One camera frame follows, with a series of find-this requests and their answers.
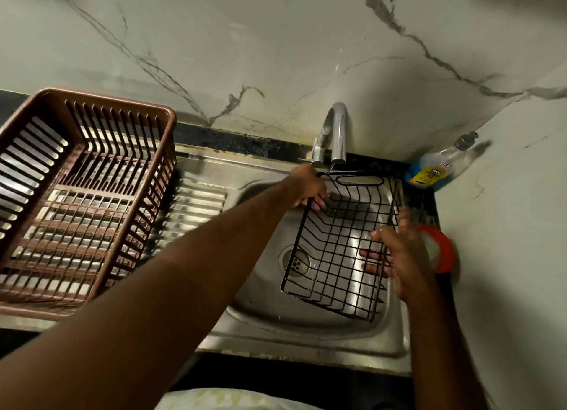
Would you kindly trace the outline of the person's left hand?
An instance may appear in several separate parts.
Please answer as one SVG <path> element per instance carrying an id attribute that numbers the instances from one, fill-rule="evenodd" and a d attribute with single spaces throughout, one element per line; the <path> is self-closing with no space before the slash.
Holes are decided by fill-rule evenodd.
<path id="1" fill-rule="evenodd" d="M 328 191 L 323 179 L 318 176 L 316 168 L 307 163 L 291 170 L 286 181 L 289 183 L 293 194 L 291 208 L 303 205 L 303 195 L 305 194 Z"/>

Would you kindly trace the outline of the person's right hand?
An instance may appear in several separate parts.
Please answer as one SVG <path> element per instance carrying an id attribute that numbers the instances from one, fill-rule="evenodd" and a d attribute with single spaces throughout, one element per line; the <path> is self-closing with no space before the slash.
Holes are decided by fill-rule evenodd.
<path id="1" fill-rule="evenodd" d="M 364 264 L 364 271 L 373 275 L 385 273 L 392 278 L 398 297 L 408 308 L 424 304 L 438 292 L 429 256 L 422 237 L 412 223 L 412 240 L 404 242 L 397 228 L 382 226 L 370 233 L 372 240 L 390 250 L 391 265 Z"/>

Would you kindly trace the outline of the black wire dish rack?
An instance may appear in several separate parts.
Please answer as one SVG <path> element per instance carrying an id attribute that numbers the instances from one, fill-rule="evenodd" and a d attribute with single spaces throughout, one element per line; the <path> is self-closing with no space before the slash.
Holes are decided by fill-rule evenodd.
<path id="1" fill-rule="evenodd" d="M 329 193 L 329 208 L 305 208 L 295 238 L 311 254 L 315 267 L 307 277 L 283 276 L 281 291 L 345 318 L 372 322 L 388 296 L 385 273 L 363 269 L 359 249 L 379 250 L 370 233 L 382 226 L 397 227 L 403 204 L 398 178 L 365 171 L 321 172 Z"/>

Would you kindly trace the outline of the person's right forearm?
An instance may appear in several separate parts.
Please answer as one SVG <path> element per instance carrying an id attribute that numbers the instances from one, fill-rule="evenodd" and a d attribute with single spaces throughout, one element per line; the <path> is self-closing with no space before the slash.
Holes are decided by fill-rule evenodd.
<path id="1" fill-rule="evenodd" d="M 436 281 L 406 297 L 415 410 L 489 410 L 463 334 Z"/>

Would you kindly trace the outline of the person's left forearm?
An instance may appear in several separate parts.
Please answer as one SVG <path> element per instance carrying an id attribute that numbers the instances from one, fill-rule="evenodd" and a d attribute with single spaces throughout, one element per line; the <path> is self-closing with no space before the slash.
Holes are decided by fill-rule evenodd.
<path id="1" fill-rule="evenodd" d="M 291 208 L 284 179 L 0 360 L 0 410 L 152 410 Z"/>

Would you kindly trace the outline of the red round scrub tub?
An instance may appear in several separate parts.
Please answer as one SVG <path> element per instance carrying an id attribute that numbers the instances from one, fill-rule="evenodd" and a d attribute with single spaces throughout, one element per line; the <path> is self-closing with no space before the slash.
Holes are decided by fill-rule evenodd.
<path id="1" fill-rule="evenodd" d="M 429 264 L 436 274 L 451 273 L 457 261 L 450 239 L 434 226 L 417 225 L 429 256 Z"/>

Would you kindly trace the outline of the clear dish soap bottle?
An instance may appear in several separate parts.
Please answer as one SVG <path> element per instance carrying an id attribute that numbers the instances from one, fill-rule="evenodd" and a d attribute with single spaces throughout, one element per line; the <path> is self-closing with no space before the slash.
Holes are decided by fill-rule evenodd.
<path id="1" fill-rule="evenodd" d="M 435 187 L 463 168 L 470 149 L 477 139 L 476 132 L 466 133 L 452 145 L 424 154 L 407 168 L 404 181 L 422 190 Z"/>

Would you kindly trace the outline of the round sink drain strainer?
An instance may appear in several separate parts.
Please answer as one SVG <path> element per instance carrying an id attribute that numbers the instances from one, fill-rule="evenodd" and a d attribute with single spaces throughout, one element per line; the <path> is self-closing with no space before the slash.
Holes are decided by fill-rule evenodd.
<path id="1" fill-rule="evenodd" d="M 280 271 L 283 275 L 288 273 L 288 277 L 302 278 L 307 277 L 315 267 L 314 259 L 311 254 L 299 246 L 297 249 L 288 245 L 281 250 L 278 257 Z"/>

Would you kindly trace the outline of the chrome faucet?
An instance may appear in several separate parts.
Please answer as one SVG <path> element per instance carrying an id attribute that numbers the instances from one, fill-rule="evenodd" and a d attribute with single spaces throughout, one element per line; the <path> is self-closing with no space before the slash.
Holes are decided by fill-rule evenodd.
<path id="1" fill-rule="evenodd" d="M 316 136 L 309 158 L 298 158 L 300 163 L 309 163 L 314 167 L 325 164 L 325 150 L 330 144 L 330 166 L 346 163 L 346 130 L 348 126 L 348 109 L 342 102 L 331 106 L 321 130 Z"/>

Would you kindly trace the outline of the stainless steel sink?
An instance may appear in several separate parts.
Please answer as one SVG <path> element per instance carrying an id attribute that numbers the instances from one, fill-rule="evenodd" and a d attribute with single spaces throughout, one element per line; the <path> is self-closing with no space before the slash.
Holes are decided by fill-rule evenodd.
<path id="1" fill-rule="evenodd" d="M 292 168 L 284 161 L 211 148 L 178 145 L 176 153 L 174 175 L 138 268 L 188 231 L 273 186 Z M 303 213 L 303 206 L 287 211 L 197 350 L 409 376 L 407 309 L 389 279 L 386 304 L 372 322 L 345 318 L 281 291 L 278 257 L 294 245 Z M 6 328 L 41 332 L 55 322 L 0 314 L 0 327 Z"/>

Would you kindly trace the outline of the person's cream shirt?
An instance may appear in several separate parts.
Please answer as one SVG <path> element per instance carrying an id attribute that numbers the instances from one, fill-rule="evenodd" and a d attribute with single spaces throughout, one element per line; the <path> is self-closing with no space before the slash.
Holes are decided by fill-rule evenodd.
<path id="1" fill-rule="evenodd" d="M 154 410 L 322 410 L 295 400 L 230 388 L 167 392 Z"/>

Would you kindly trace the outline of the brown plastic dish basket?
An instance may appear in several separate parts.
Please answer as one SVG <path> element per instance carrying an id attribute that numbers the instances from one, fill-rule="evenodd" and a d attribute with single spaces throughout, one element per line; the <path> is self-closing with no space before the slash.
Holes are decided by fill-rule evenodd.
<path id="1" fill-rule="evenodd" d="M 0 127 L 0 314 L 59 321 L 133 273 L 174 174 L 167 106 L 46 88 Z"/>

